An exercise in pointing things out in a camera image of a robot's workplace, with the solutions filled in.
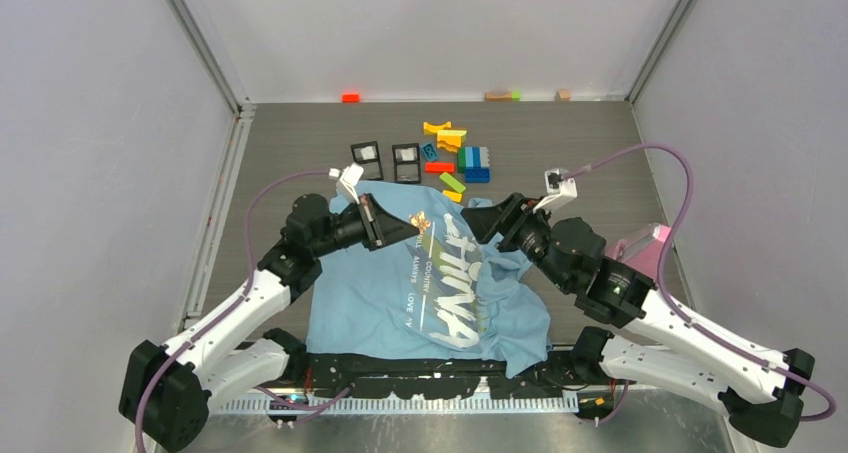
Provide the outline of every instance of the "lego brick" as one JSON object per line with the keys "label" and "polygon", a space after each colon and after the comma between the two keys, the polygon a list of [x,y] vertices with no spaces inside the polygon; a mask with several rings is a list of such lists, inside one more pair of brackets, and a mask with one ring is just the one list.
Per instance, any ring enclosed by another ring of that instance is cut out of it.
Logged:
{"label": "lego brick", "polygon": [[473,148],[474,147],[472,146],[471,148],[465,149],[465,167],[466,168],[474,168],[474,153],[472,152]]}
{"label": "lego brick", "polygon": [[448,150],[451,153],[456,153],[457,151],[459,151],[458,146],[452,145],[452,144],[444,142],[444,141],[440,141],[440,142],[436,143],[436,146],[439,147],[439,148],[444,148],[445,150]]}
{"label": "lego brick", "polygon": [[438,132],[436,134],[436,142],[441,141],[441,142],[450,143],[451,145],[454,145],[457,148],[462,146],[463,141],[465,141],[464,137],[462,137],[460,135],[452,135],[452,134],[445,133],[446,131],[453,131],[453,130],[442,130],[442,131]]}
{"label": "lego brick", "polygon": [[486,146],[480,147],[480,166],[482,168],[489,167],[489,148]]}
{"label": "lego brick", "polygon": [[439,152],[436,151],[436,147],[433,146],[432,143],[425,143],[421,145],[421,153],[424,153],[424,158],[427,161],[436,161],[439,159]]}
{"label": "lego brick", "polygon": [[446,185],[450,186],[457,193],[462,193],[465,191],[465,185],[459,182],[456,178],[453,177],[450,173],[442,173],[439,175],[439,179],[442,180]]}
{"label": "lego brick", "polygon": [[342,103],[359,103],[359,93],[355,91],[342,93]]}
{"label": "lego brick", "polygon": [[442,190],[442,194],[450,198],[451,200],[459,203],[462,201],[462,193],[457,193],[455,191],[450,190]]}
{"label": "lego brick", "polygon": [[488,168],[466,168],[466,183],[489,183],[492,180]]}
{"label": "lego brick", "polygon": [[424,134],[425,135],[435,135],[436,133],[446,129],[453,128],[453,123],[450,121],[442,123],[441,125],[431,125],[430,123],[424,122]]}
{"label": "lego brick", "polygon": [[451,153],[456,153],[462,146],[462,139],[458,136],[440,136],[436,140],[436,146],[439,148],[444,148],[450,151]]}
{"label": "lego brick", "polygon": [[459,170],[460,173],[465,173],[465,164],[466,164],[466,162],[465,162],[465,152],[466,152],[466,150],[468,150],[468,148],[463,146],[456,153],[457,169]]}
{"label": "lego brick", "polygon": [[466,133],[468,133],[468,130],[465,130],[465,129],[459,129],[459,128],[445,129],[445,130],[442,130],[439,133],[437,133],[437,135],[438,135],[437,138],[444,138],[446,136],[458,136],[460,138],[460,141],[464,142]]}
{"label": "lego brick", "polygon": [[424,165],[424,171],[427,173],[453,173],[456,171],[456,165],[453,163],[431,161]]}
{"label": "lego brick", "polygon": [[489,91],[485,96],[486,101],[512,101],[512,92],[505,90]]}

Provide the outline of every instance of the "green lego brick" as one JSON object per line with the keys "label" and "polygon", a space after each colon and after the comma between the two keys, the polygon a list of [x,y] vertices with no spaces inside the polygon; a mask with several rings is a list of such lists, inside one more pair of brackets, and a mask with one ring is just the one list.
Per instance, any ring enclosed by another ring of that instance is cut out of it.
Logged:
{"label": "green lego brick", "polygon": [[462,193],[465,191],[465,185],[459,182],[456,178],[453,177],[450,173],[442,173],[439,175],[439,179],[444,181],[446,185],[453,188],[453,191],[457,193]]}
{"label": "green lego brick", "polygon": [[456,154],[456,166],[460,173],[465,173],[465,147],[459,149]]}

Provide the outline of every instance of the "blue lego brick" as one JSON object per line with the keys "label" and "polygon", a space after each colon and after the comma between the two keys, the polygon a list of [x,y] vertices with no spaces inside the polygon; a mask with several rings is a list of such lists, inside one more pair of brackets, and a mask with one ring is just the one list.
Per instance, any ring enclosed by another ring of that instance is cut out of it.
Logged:
{"label": "blue lego brick", "polygon": [[489,183],[491,175],[488,168],[466,168],[465,182],[466,183]]}
{"label": "blue lego brick", "polygon": [[427,158],[427,161],[436,161],[439,159],[439,153],[436,151],[436,147],[433,146],[432,143],[425,143],[421,145],[421,153],[424,153],[424,158]]}

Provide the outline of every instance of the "metal frame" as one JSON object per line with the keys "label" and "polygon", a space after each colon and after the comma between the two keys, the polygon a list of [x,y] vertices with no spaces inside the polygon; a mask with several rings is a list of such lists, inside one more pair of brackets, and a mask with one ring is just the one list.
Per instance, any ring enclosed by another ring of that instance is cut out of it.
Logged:
{"label": "metal frame", "polygon": [[200,239],[195,254],[194,272],[189,284],[188,299],[184,318],[197,318],[203,311],[203,303],[206,300],[206,291],[209,289],[209,280],[212,277],[212,266],[218,255],[218,247],[221,244],[221,235],[224,232],[224,223],[230,210],[230,202],[233,199],[233,190],[244,157],[244,148],[247,145],[247,137],[250,126],[253,124],[253,115],[256,107],[252,104],[242,106],[242,112],[233,123],[227,147],[221,158],[221,166],[218,170],[218,183],[212,195],[209,207],[206,227]]}
{"label": "metal frame", "polygon": [[659,63],[660,58],[662,58],[662,55],[665,53],[669,43],[671,43],[671,40],[677,34],[677,31],[680,29],[680,25],[683,23],[683,20],[685,20],[686,15],[691,10],[693,4],[695,4],[695,0],[677,0],[674,8],[672,8],[671,16],[669,16],[668,21],[666,21],[665,26],[663,26],[660,36],[657,37],[657,41],[654,42],[651,52],[648,53],[648,58],[645,59],[642,69],[639,70],[639,75],[636,76],[636,81],[633,83],[630,93],[625,98],[625,100],[631,105],[635,105],[636,101],[639,100],[639,95],[645,88],[648,79],[650,79],[651,75],[654,73],[657,63]]}
{"label": "metal frame", "polygon": [[233,114],[238,114],[241,111],[241,103],[236,98],[235,93],[233,93],[233,89],[227,82],[224,72],[221,71],[221,68],[218,66],[218,62],[215,60],[215,55],[212,54],[212,50],[209,48],[209,43],[206,42],[206,39],[200,32],[200,27],[197,25],[191,11],[189,11],[185,0],[165,1],[168,3],[171,11],[173,11],[174,16],[177,17],[177,22],[183,28],[192,48],[194,48],[194,51],[200,57],[200,62],[203,63],[203,67],[206,68],[209,76],[212,77],[212,81],[215,83],[218,91],[221,92],[221,96],[224,98],[227,106],[230,107]]}

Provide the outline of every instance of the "purple cable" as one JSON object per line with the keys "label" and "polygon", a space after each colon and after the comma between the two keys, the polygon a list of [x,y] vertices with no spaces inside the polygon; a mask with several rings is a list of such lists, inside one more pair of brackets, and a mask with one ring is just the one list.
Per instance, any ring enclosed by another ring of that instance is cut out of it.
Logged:
{"label": "purple cable", "polygon": [[624,389],[621,390],[621,396],[618,397],[618,401],[615,402],[615,406],[612,408],[612,411],[609,414],[600,420],[598,420],[598,426],[607,424],[610,420],[615,418],[615,415],[618,414],[619,410],[621,410],[621,405],[624,404],[624,400],[627,398],[627,392],[630,391],[630,382],[624,382]]}
{"label": "purple cable", "polygon": [[[271,396],[272,398],[279,398],[279,396],[275,395],[273,391],[270,391],[265,387],[259,386],[256,389],[265,393],[266,395]],[[307,421],[312,420],[313,418],[315,418],[318,415],[320,415],[321,413],[323,413],[324,410],[326,410],[327,408],[338,403],[338,401],[341,400],[342,398],[344,398],[345,396],[347,396],[347,394],[349,392],[350,392],[350,388],[345,388],[344,390],[340,391],[339,394],[336,395],[332,400],[328,401],[327,403],[324,403],[323,405],[314,407],[315,410],[316,410],[314,413],[311,413],[308,416],[305,416],[305,417],[303,417],[299,420],[295,420],[295,421],[291,422],[291,426],[302,425],[303,423],[306,423]],[[212,451],[227,451],[230,448],[236,446],[237,444],[239,444],[243,441],[247,441],[247,440],[253,438],[254,436],[258,435],[259,433],[262,433],[263,431],[268,430],[268,429],[270,429],[274,426],[277,426],[277,424],[276,423],[269,423],[269,424],[262,426],[260,428],[256,428],[255,430],[253,430],[250,433],[242,436],[241,438],[239,438],[238,440],[232,442],[231,444],[229,444],[227,446],[222,446],[222,447],[218,447],[218,448],[204,448],[203,451],[210,451],[210,452],[212,452]]]}
{"label": "purple cable", "polygon": [[[831,416],[833,416],[833,414],[836,412],[836,399],[833,397],[833,395],[828,393],[824,388],[822,388],[818,384],[813,383],[812,381],[810,381],[810,380],[808,380],[808,379],[806,379],[806,378],[804,378],[800,375],[792,373],[791,371],[789,371],[785,368],[772,367],[769,364],[768,361],[766,361],[766,360],[764,360],[764,359],[762,359],[762,358],[760,358],[760,357],[758,357],[758,356],[756,356],[752,353],[749,353],[748,351],[746,351],[742,348],[739,348],[738,346],[726,341],[724,338],[716,335],[715,333],[713,333],[712,331],[710,331],[709,329],[707,329],[703,325],[700,325],[698,323],[692,323],[692,318],[689,315],[687,315],[680,307],[677,306],[677,302],[671,296],[671,293],[669,293],[669,290],[668,290],[668,288],[666,287],[666,284],[665,284],[665,263],[666,263],[666,259],[668,258],[668,254],[671,251],[672,240],[674,238],[674,234],[677,233],[677,229],[680,227],[680,223],[683,221],[683,218],[686,216],[686,212],[689,210],[689,204],[692,201],[692,190],[694,188],[694,177],[692,175],[692,167],[689,165],[689,162],[686,160],[686,158],[679,151],[675,150],[674,148],[672,148],[668,145],[664,145],[662,143],[640,143],[638,145],[633,145],[631,147],[628,147],[628,148],[625,148],[621,151],[618,151],[617,153],[614,153],[614,154],[610,155],[609,157],[598,161],[597,163],[586,165],[586,166],[580,168],[577,171],[562,175],[562,179],[567,180],[569,178],[576,178],[576,177],[578,177],[578,176],[580,176],[584,173],[588,173],[592,170],[598,169],[601,166],[604,166],[607,163],[609,163],[613,160],[616,160],[616,159],[618,159],[618,158],[620,158],[620,157],[622,157],[622,156],[624,156],[628,153],[632,153],[634,151],[639,151],[639,150],[646,150],[646,149],[657,149],[657,150],[665,151],[666,153],[670,153],[672,156],[674,156],[677,159],[677,161],[680,162],[680,165],[683,166],[683,170],[686,173],[686,195],[683,198],[683,204],[680,206],[680,211],[677,213],[677,218],[674,219],[674,223],[672,223],[671,229],[668,232],[668,237],[666,238],[665,243],[663,244],[662,249],[660,250],[659,264],[657,265],[657,285],[658,285],[659,292],[663,297],[663,300],[666,302],[666,304],[669,306],[669,308],[671,308],[675,312],[675,314],[680,316],[680,318],[685,323],[691,324],[692,328],[694,328],[695,330],[697,330],[698,332],[700,332],[702,335],[706,336],[710,340],[718,343],[719,345],[721,345],[724,348],[732,351],[733,353],[736,353],[737,355],[740,355],[743,358],[746,358],[746,359],[756,363],[757,365],[759,365],[763,368],[772,369],[773,371],[776,371],[777,373],[789,378],[790,380],[796,381],[799,384],[801,384],[801,385],[803,385],[807,388],[810,388],[811,390],[820,394],[827,401],[827,409],[825,409],[823,412],[817,413],[815,415],[802,416],[801,421],[820,421],[820,420],[824,420],[824,419],[827,419],[827,418],[830,418]],[[607,418],[609,418],[613,414],[615,414],[616,410],[623,403],[623,401],[621,401],[621,400],[616,404],[615,408],[613,409],[612,412],[610,412],[610,414],[607,416]]]}
{"label": "purple cable", "polygon": [[301,178],[309,175],[326,175],[326,170],[321,171],[305,171],[303,173],[295,173],[293,175],[289,175],[285,178],[281,178],[270,185],[266,186],[256,197],[253,198],[253,201],[250,202],[250,205],[247,207],[247,213],[244,217],[244,242],[247,246],[247,265],[248,265],[248,274],[247,274],[247,283],[244,285],[244,289],[242,290],[242,294],[236,298],[230,306],[228,306],[224,311],[221,312],[220,315],[215,317],[212,321],[210,321],[206,326],[197,331],[188,341],[183,343],[174,354],[172,354],[162,366],[156,370],[156,373],[153,374],[153,377],[150,378],[150,381],[147,383],[147,387],[144,388],[144,392],[141,395],[141,399],[138,402],[138,409],[135,412],[135,447],[138,450],[138,453],[147,453],[147,450],[144,448],[144,430],[142,429],[142,423],[144,421],[144,410],[147,409],[147,402],[150,401],[150,396],[153,394],[153,389],[159,383],[159,380],[162,379],[165,372],[168,371],[168,368],[171,367],[176,361],[177,358],[186,352],[194,343],[196,343],[200,338],[203,337],[209,330],[214,328],[218,323],[224,321],[224,318],[228,317],[230,313],[232,313],[238,306],[244,301],[244,295],[246,292],[250,291],[253,287],[253,271],[255,266],[253,251],[250,249],[250,214],[253,213],[253,209],[256,207],[256,204],[259,200],[262,199],[269,191],[274,188],[280,186],[286,181],[293,180],[295,178]]}
{"label": "purple cable", "polygon": [[[327,406],[327,403],[324,403],[324,404],[322,404],[322,405],[318,405],[318,406],[301,405],[301,404],[299,404],[299,403],[294,403],[294,402],[291,402],[291,401],[286,400],[285,398],[282,398],[282,397],[280,397],[280,396],[277,396],[277,395],[276,395],[273,391],[269,390],[268,388],[265,388],[264,386],[257,386],[257,387],[256,387],[256,388],[254,388],[254,389],[255,389],[255,390],[257,390],[257,391],[261,391],[262,393],[265,393],[266,395],[270,396],[270,397],[271,397],[271,399],[272,399],[272,400],[274,400],[274,403],[276,403],[276,404],[278,404],[278,405],[281,405],[281,406],[283,406],[283,407],[285,407],[285,408],[292,409],[292,410],[301,410],[301,411],[321,411],[321,410],[325,409],[325,406]],[[337,402],[338,402],[341,398],[339,398],[339,399],[335,399],[335,398],[334,398],[334,399],[332,399],[332,400],[331,400],[331,403],[330,403],[330,406],[333,406],[333,405],[334,405],[335,403],[337,403]]]}

